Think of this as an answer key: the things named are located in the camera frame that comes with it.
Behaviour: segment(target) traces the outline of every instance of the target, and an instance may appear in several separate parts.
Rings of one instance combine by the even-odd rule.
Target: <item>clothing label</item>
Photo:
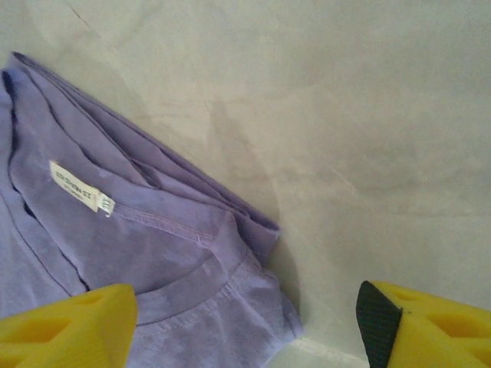
[[[102,209],[109,217],[116,204],[107,195],[101,193],[99,189],[89,186],[74,176],[68,170],[59,166],[55,161],[49,162],[51,178],[65,191],[72,194],[73,197],[84,203],[89,209],[97,212]]]

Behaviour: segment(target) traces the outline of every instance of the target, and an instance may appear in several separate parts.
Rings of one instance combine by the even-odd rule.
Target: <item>fabric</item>
[[[90,209],[56,162],[115,201]],[[264,366],[302,332],[263,268],[278,226],[32,59],[0,87],[0,317],[130,283],[129,367]]]

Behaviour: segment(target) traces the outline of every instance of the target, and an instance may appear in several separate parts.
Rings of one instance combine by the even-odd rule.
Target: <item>size tag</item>
[[[59,166],[55,161],[49,162],[51,178],[65,191],[72,194],[73,197],[84,203],[89,209],[97,212],[102,209],[109,217],[116,204],[107,195],[101,193],[99,189],[89,186],[74,176],[68,170]]]

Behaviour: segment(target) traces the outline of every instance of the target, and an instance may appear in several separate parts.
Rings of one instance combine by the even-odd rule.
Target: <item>black rubber pad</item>
[[[371,368],[386,368],[402,318],[402,309],[372,283],[360,286],[356,318]]]

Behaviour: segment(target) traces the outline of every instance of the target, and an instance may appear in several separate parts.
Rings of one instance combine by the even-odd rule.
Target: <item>folded shirt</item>
[[[263,268],[278,226],[32,59],[0,86],[0,317],[114,283],[129,367],[257,367],[302,332]]]

